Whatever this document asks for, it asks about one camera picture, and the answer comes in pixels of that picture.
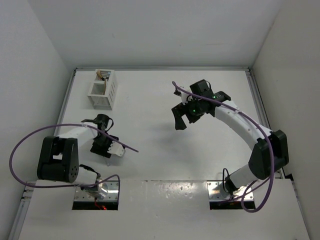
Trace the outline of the wooden tan stick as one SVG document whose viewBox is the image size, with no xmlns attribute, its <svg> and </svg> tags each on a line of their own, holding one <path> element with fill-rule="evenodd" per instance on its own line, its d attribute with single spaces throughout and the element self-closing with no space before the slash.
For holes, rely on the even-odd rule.
<svg viewBox="0 0 320 240">
<path fill-rule="evenodd" d="M 104 80 L 103 95 L 105 95 L 105 94 L 106 94 L 106 92 L 107 92 L 107 84 L 108 84 L 108 80 L 107 80 L 107 79 L 105 79 L 105 80 Z"/>
</svg>

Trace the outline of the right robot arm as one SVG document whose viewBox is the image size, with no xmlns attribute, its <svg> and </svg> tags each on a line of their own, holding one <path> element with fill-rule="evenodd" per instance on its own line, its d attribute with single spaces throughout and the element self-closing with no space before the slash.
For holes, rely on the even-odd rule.
<svg viewBox="0 0 320 240">
<path fill-rule="evenodd" d="M 223 180 L 222 188 L 229 195 L 254 181 L 266 180 L 289 163 L 286 134 L 248 117 L 225 92 L 213 92 L 205 79 L 190 85 L 188 90 L 176 86 L 174 95 L 181 98 L 181 102 L 171 109 L 177 131 L 187 127 L 183 116 L 193 124 L 209 114 L 228 125 L 250 148 L 248 163 Z"/>
</svg>

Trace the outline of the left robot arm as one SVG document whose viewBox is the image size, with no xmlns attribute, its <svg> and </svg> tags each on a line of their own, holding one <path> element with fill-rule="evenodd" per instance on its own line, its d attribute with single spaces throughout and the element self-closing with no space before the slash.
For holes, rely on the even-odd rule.
<svg viewBox="0 0 320 240">
<path fill-rule="evenodd" d="M 88 127 L 77 126 L 58 136 L 47 136 L 42 142 L 37 177 L 76 186 L 89 186 L 99 181 L 101 175 L 92 167 L 79 163 L 79 147 L 92 141 L 90 152 L 110 158 L 115 143 L 100 131 L 107 133 L 114 125 L 112 118 L 98 114 L 94 119 L 81 121 Z"/>
</svg>

